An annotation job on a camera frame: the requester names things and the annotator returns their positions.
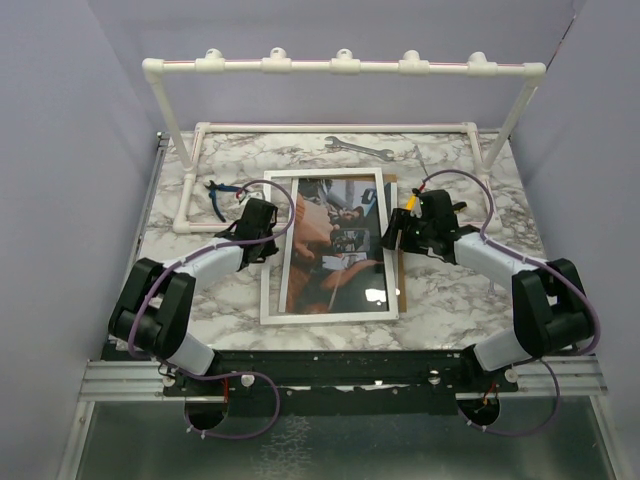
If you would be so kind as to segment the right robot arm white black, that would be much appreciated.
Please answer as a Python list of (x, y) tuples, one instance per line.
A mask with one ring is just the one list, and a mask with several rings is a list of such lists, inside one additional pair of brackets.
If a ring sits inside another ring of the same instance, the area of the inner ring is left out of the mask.
[(416, 201), (419, 216), (409, 209), (393, 210), (382, 247), (433, 254), (483, 275), (511, 294), (512, 326), (467, 349), (469, 360), (459, 367), (467, 389), (483, 390), (494, 381), (496, 370), (506, 366), (599, 340), (597, 314), (571, 261), (526, 256), (494, 241), (483, 229), (461, 226), (444, 190), (418, 193)]

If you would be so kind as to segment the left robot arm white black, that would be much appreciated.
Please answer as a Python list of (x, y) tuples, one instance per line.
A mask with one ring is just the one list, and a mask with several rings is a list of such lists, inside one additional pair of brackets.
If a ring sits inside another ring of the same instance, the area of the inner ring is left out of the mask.
[(165, 262), (134, 263), (108, 323), (109, 334), (186, 372), (186, 382), (206, 395), (220, 385), (214, 350), (188, 332), (193, 298), (200, 290), (277, 253), (273, 228), (278, 208), (251, 198), (241, 218), (205, 246)]

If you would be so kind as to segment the printed photo with mat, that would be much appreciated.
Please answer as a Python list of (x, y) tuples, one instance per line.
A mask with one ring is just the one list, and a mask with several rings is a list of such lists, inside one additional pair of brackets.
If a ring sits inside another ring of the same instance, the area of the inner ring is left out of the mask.
[(299, 178), (295, 193), (278, 311), (347, 316), (387, 312), (375, 177)]

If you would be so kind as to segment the brown frame backing board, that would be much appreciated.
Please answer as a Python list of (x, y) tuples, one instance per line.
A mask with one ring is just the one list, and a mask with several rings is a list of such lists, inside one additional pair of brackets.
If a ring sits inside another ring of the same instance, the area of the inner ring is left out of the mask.
[[(383, 182), (387, 217), (388, 220), (391, 220), (392, 210), (398, 207), (397, 176), (395, 174), (384, 174)], [(404, 314), (407, 312), (407, 296), (403, 253), (397, 250), (393, 251), (392, 261), (394, 268), (398, 311), (400, 314)]]

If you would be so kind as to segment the yellow black handled screwdriver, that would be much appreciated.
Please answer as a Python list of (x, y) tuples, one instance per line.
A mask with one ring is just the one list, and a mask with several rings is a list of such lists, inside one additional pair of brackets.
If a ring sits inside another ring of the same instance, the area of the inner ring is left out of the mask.
[(444, 190), (432, 190), (420, 193), (421, 212), (459, 213), (467, 208), (466, 202), (453, 202)]

